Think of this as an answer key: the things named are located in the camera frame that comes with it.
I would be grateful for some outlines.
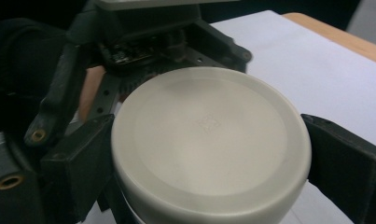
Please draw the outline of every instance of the round container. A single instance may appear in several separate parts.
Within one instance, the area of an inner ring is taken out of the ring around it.
[[[135,90],[115,119],[112,149],[127,202],[146,224],[278,223],[311,162],[304,122],[284,96],[209,67]]]

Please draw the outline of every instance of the white paper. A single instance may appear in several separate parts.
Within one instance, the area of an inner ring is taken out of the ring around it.
[[[281,92],[301,114],[329,119],[376,146],[376,63],[264,11],[213,24],[253,53],[247,74]],[[352,223],[306,184],[283,224]]]

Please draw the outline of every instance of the white surface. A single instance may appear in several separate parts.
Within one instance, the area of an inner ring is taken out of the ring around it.
[[[169,7],[230,1],[238,0],[95,0],[98,6],[106,10],[123,10],[143,7]]]
[[[198,67],[154,77],[123,103],[114,163],[146,223],[279,222],[310,169],[300,114],[260,80]]]
[[[89,211],[85,221],[78,222],[78,224],[117,224],[110,209],[101,212],[98,203],[95,203]]]
[[[272,85],[300,113],[330,119],[376,145],[376,63],[273,12],[215,24],[255,56],[247,73]],[[307,184],[283,224],[351,224]]]

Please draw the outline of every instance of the black plastic part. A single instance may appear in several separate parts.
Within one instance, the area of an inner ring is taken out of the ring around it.
[[[200,18],[198,5],[106,11],[97,7],[107,44],[170,32]]]
[[[24,136],[27,147],[48,147],[63,137],[77,111],[90,50],[91,46],[64,45],[49,92]]]
[[[313,146],[310,182],[354,223],[376,224],[376,146],[326,119],[302,117]]]
[[[22,170],[40,173],[39,160],[46,154],[46,151],[27,148],[22,140],[21,135],[5,133],[7,149],[13,160]]]
[[[100,23],[95,10],[77,14],[66,33],[68,39],[78,44],[89,44],[101,40]]]
[[[57,221],[86,218],[113,174],[110,133],[114,116],[92,119],[65,137],[41,160],[45,179],[57,195]]]
[[[0,132],[22,138],[27,131],[49,90],[64,33],[23,18],[0,22]]]
[[[45,224],[37,176],[19,171],[0,177],[0,224]]]
[[[98,203],[98,206],[100,207],[100,210],[102,212],[108,210],[110,207],[109,207],[109,204],[108,204],[108,201],[106,200],[106,197],[104,195],[104,192],[102,192],[100,194],[100,196],[98,196],[97,198],[97,203]]]
[[[132,211],[124,199],[116,175],[113,176],[104,188],[103,195],[118,224],[135,224]]]
[[[183,30],[161,35],[160,48],[168,59],[181,63],[186,59],[186,36]]]
[[[7,144],[0,143],[0,177],[8,175],[10,173],[18,172],[19,170],[20,167],[10,155],[7,149]]]
[[[205,21],[196,21],[186,29],[188,46],[229,69],[245,72],[246,64],[252,60],[249,50],[236,45]]]

